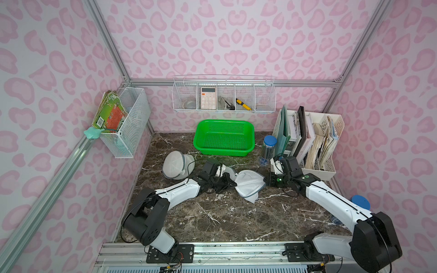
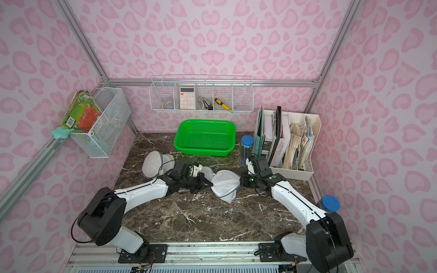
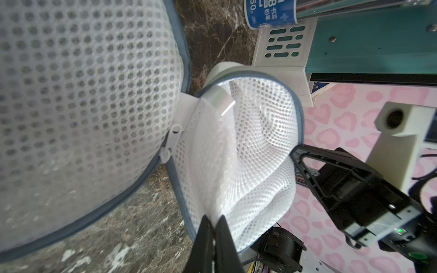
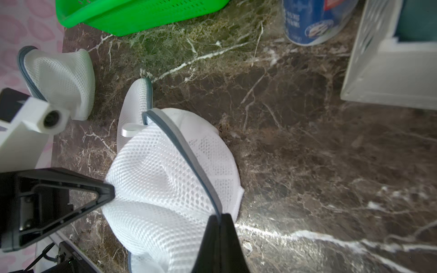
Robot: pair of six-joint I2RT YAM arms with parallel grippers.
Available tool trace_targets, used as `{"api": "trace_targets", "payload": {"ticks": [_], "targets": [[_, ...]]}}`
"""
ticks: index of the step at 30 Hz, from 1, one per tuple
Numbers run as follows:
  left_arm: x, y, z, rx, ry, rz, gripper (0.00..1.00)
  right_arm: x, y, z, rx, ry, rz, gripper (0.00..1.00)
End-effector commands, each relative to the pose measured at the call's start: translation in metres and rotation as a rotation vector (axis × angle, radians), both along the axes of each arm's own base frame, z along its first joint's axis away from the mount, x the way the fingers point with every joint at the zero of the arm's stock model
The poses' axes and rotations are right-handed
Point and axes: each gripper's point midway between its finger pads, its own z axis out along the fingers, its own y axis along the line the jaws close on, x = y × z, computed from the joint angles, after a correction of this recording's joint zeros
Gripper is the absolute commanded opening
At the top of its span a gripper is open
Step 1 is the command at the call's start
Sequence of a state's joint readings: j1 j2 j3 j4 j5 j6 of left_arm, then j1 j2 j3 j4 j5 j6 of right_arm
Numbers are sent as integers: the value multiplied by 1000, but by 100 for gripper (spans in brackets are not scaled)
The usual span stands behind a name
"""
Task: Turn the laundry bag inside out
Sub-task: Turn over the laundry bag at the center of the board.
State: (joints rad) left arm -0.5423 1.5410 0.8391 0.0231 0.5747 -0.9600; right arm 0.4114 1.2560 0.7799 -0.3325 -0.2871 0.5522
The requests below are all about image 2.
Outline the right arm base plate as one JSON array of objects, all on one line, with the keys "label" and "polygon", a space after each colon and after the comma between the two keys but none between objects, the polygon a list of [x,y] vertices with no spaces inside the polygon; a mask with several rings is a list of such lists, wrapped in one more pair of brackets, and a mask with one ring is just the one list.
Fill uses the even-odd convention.
[{"label": "right arm base plate", "polygon": [[305,262],[307,258],[296,254],[288,254],[282,245],[275,241],[273,243],[259,243],[258,249],[254,252],[259,256],[261,262]]}]

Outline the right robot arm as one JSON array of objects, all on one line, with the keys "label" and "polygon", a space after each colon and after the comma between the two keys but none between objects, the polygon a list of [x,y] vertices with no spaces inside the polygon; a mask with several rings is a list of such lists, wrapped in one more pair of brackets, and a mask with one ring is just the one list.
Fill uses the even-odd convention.
[{"label": "right robot arm", "polygon": [[338,268],[354,257],[349,235],[342,217],[320,209],[297,190],[281,174],[275,174],[265,157],[250,156],[241,185],[265,191],[280,202],[306,230],[305,235],[289,233],[280,239],[280,250],[307,258],[321,273]]}]

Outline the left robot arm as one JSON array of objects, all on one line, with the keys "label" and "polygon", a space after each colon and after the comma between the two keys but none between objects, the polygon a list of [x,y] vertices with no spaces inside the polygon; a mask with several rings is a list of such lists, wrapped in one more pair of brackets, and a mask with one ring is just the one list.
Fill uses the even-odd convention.
[{"label": "left robot arm", "polygon": [[150,182],[116,191],[101,188],[75,223],[97,246],[112,245],[144,260],[150,255],[149,242],[144,235],[122,225],[125,214],[181,189],[195,194],[211,188],[213,183],[202,168],[198,163],[181,160]]}]

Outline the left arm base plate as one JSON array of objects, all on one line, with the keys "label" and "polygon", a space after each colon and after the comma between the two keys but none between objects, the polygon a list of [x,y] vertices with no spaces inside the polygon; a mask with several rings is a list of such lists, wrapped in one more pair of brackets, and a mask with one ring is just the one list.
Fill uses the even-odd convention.
[{"label": "left arm base plate", "polygon": [[131,254],[126,250],[122,250],[118,258],[118,263],[165,263],[167,250],[167,244],[145,244],[144,246],[141,246],[134,254]]}]

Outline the white mesh laundry bag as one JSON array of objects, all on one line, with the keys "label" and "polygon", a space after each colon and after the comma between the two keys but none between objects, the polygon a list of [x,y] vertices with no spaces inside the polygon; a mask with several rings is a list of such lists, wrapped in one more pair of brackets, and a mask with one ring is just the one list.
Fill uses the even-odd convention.
[{"label": "white mesh laundry bag", "polygon": [[174,166],[175,158],[172,155],[152,151],[144,159],[141,171],[144,178],[154,179],[173,169]]}]

